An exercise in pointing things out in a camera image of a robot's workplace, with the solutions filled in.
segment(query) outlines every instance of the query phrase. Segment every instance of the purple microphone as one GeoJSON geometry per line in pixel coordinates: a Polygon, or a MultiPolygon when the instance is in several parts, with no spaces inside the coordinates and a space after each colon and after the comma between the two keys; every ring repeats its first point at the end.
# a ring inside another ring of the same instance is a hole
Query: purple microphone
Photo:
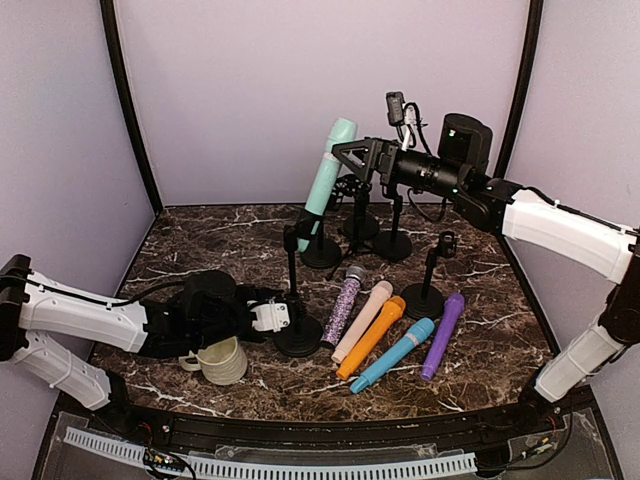
{"type": "Polygon", "coordinates": [[[435,375],[444,356],[444,351],[447,349],[447,345],[451,339],[453,329],[456,327],[456,323],[460,315],[462,315],[462,312],[464,312],[464,297],[459,293],[454,293],[444,304],[444,313],[442,314],[442,320],[440,320],[438,332],[433,339],[431,350],[429,350],[427,359],[422,366],[420,378],[423,380],[428,382],[435,375]]]}
{"type": "Polygon", "coordinates": [[[342,284],[342,289],[333,307],[333,312],[329,318],[329,323],[324,329],[321,345],[326,348],[335,348],[340,342],[342,331],[347,324],[347,319],[351,314],[351,309],[356,301],[362,282],[366,276],[366,270],[362,265],[351,265],[347,268],[346,278],[342,284]]]}

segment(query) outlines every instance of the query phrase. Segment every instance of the mint green microphone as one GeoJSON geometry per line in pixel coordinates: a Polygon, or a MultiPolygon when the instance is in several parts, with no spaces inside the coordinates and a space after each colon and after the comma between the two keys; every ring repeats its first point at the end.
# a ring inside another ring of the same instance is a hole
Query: mint green microphone
{"type": "MultiPolygon", "coordinates": [[[[340,161],[331,153],[331,149],[337,143],[353,142],[356,139],[357,131],[358,125],[346,118],[338,118],[334,122],[331,133],[327,138],[322,162],[320,162],[318,173],[316,173],[307,203],[304,206],[304,211],[300,212],[300,220],[308,216],[309,213],[317,216],[324,215],[324,210],[327,208],[331,191],[342,166],[340,161]]],[[[319,226],[320,221],[317,220],[311,230],[312,236],[316,234],[319,226]]],[[[300,253],[304,253],[308,246],[309,239],[298,238],[298,251],[300,253]]]]}

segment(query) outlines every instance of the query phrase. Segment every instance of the dark marble surface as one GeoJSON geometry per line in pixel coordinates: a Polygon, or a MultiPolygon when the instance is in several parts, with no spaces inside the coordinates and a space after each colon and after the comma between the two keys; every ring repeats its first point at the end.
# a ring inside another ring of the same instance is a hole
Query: dark marble surface
{"type": "MultiPolygon", "coordinates": [[[[437,209],[424,208],[431,214],[437,209]]],[[[350,210],[345,206],[328,217],[327,231],[340,239],[343,248],[346,242],[337,229],[350,210]]],[[[372,205],[369,210],[381,220],[383,229],[390,228],[390,205],[372,205]]],[[[238,283],[286,289],[282,230],[295,220],[298,211],[299,207],[293,205],[167,209],[136,259],[122,296],[207,269],[222,269],[238,283]]],[[[498,243],[452,212],[434,226],[406,207],[401,229],[413,241],[413,255],[398,264],[373,255],[359,257],[357,261],[366,266],[369,277],[354,312],[359,311],[370,288],[379,280],[391,282],[395,294],[422,281],[427,251],[438,234],[447,229],[456,232],[458,254],[440,261],[433,283],[445,296],[462,293],[467,308],[430,383],[419,377],[430,340],[359,395],[351,394],[350,382],[336,377],[329,350],[304,359],[290,359],[277,352],[271,342],[243,343],[249,359],[247,374],[240,383],[226,387],[208,383],[199,372],[185,372],[177,359],[146,359],[106,345],[96,347],[92,363],[122,375],[138,405],[225,418],[389,420],[515,402],[521,386],[551,354],[498,243]]],[[[326,271],[311,270],[298,260],[300,292],[309,313],[323,323],[329,318],[350,263],[346,262],[334,280],[327,282],[326,271]]],[[[166,296],[158,294],[155,298],[166,296]]],[[[364,367],[393,345],[411,323],[407,318],[400,320],[364,367]]]]}

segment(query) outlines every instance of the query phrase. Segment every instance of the round stand base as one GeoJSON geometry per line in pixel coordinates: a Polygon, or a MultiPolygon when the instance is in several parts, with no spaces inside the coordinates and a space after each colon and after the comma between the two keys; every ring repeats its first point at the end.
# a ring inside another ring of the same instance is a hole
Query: round stand base
{"type": "Polygon", "coordinates": [[[314,238],[304,253],[300,254],[300,260],[307,267],[316,270],[335,267],[340,263],[342,250],[334,240],[324,238],[322,250],[318,250],[318,239],[314,238]]]}
{"type": "Polygon", "coordinates": [[[407,302],[404,314],[414,320],[420,320],[424,317],[429,317],[431,320],[440,318],[444,312],[444,297],[440,290],[435,287],[429,287],[426,300],[421,298],[421,293],[421,283],[409,285],[402,291],[400,296],[407,302]]]}
{"type": "MultiPolygon", "coordinates": [[[[380,232],[380,224],[376,217],[367,213],[364,217],[364,225],[358,231],[360,240],[371,240],[378,235],[378,232],[380,232]]],[[[342,224],[342,233],[348,239],[353,238],[353,215],[349,215],[342,224]]]]}
{"type": "Polygon", "coordinates": [[[320,338],[324,333],[320,322],[309,315],[305,315],[300,321],[298,333],[291,324],[273,338],[275,347],[287,357],[307,357],[320,348],[320,338]]]}
{"type": "Polygon", "coordinates": [[[373,250],[386,260],[399,262],[411,255],[411,239],[402,232],[391,242],[391,230],[380,233],[373,241],[373,250]]]}

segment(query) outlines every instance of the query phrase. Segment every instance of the white cup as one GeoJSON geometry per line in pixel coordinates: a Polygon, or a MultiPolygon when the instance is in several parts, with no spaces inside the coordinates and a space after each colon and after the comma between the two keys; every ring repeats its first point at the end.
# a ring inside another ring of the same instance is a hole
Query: white cup
{"type": "Polygon", "coordinates": [[[214,343],[195,355],[190,352],[188,357],[179,357],[178,362],[187,372],[202,370],[204,377],[215,385],[236,383],[247,371],[247,355],[238,337],[214,343]]]}

